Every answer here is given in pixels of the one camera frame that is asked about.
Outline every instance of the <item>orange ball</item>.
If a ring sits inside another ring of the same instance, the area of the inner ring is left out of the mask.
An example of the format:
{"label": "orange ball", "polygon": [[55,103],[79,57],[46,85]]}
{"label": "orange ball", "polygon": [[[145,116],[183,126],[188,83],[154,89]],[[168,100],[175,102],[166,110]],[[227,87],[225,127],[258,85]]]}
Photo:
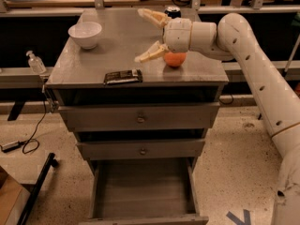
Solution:
{"label": "orange ball", "polygon": [[181,66],[187,57],[186,52],[168,52],[163,56],[163,59],[165,60],[166,64],[170,67],[177,68]]}

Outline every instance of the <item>floor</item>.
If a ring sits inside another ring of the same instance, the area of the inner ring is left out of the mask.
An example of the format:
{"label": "floor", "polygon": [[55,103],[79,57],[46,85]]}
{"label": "floor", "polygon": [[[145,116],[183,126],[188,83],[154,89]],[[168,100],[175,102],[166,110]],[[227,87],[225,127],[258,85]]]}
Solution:
{"label": "floor", "polygon": [[[9,111],[8,104],[0,105],[0,143],[28,139],[43,112],[31,104],[8,122]],[[207,134],[193,176],[200,213],[209,216],[209,225],[270,224],[281,157],[258,115],[255,103],[223,105]],[[27,224],[87,220],[93,175],[73,134],[58,113],[47,113],[36,138],[40,147],[32,154],[0,153],[0,165],[23,184],[36,183],[49,153],[56,154],[59,167],[50,169]]]}

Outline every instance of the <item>gray tabletop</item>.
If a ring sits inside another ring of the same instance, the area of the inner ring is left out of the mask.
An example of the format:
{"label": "gray tabletop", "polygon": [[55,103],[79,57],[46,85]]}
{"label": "gray tabletop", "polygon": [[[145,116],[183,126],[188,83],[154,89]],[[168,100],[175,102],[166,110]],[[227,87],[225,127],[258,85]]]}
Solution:
{"label": "gray tabletop", "polygon": [[[182,17],[195,21],[198,15],[188,8],[182,9]],[[133,86],[228,81],[220,61],[198,52],[188,52],[179,68],[168,67],[163,58],[135,63],[135,56],[144,53],[155,41],[162,43],[162,31],[143,20],[136,8],[87,9],[78,23],[87,21],[102,25],[96,48],[81,49],[70,38],[47,82],[48,87],[102,87],[106,73],[133,68],[140,69],[143,75],[143,82],[131,84]]]}

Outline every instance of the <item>cardboard box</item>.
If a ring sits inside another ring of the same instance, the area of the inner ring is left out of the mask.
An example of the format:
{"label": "cardboard box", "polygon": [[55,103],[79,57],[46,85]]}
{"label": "cardboard box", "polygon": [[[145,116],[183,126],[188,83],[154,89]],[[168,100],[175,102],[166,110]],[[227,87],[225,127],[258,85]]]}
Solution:
{"label": "cardboard box", "polygon": [[0,225],[14,225],[26,205],[30,192],[0,166]]}

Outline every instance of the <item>black pole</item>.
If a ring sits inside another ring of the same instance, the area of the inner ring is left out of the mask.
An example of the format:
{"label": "black pole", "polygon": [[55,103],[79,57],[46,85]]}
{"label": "black pole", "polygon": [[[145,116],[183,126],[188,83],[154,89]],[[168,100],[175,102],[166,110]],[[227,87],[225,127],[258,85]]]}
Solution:
{"label": "black pole", "polygon": [[55,167],[57,166],[57,161],[54,159],[55,154],[54,153],[50,153],[48,155],[48,158],[44,164],[44,167],[42,169],[42,171],[40,172],[40,175],[38,177],[38,180],[28,198],[28,201],[24,207],[24,209],[22,210],[21,216],[19,218],[18,221],[18,225],[24,225],[26,224],[27,219],[29,218],[30,212],[36,202],[36,199],[38,197],[39,191],[44,183],[44,180],[46,178],[46,175],[48,173],[48,170],[50,169],[51,166]]}

